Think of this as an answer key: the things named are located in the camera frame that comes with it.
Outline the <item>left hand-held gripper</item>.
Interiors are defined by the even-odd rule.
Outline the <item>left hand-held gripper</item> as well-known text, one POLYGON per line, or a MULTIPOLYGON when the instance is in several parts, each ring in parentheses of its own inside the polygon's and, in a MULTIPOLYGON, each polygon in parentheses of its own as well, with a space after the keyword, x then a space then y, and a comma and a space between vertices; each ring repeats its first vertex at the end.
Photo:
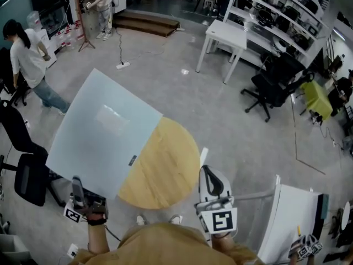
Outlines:
POLYGON ((79 177, 72 179, 72 193, 65 205, 63 216, 76 223, 87 221, 93 215, 102 215, 103 220, 108 219, 108 206, 106 199, 92 192, 84 192, 79 177))

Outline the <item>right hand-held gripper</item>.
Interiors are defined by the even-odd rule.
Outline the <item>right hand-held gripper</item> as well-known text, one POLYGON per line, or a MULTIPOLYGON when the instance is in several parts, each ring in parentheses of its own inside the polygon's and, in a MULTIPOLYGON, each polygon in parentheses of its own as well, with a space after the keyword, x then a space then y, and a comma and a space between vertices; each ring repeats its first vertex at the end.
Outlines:
POLYGON ((206 233, 222 234, 237 229, 237 208, 229 180, 218 170, 203 165, 199 173, 200 202, 196 215, 206 233))

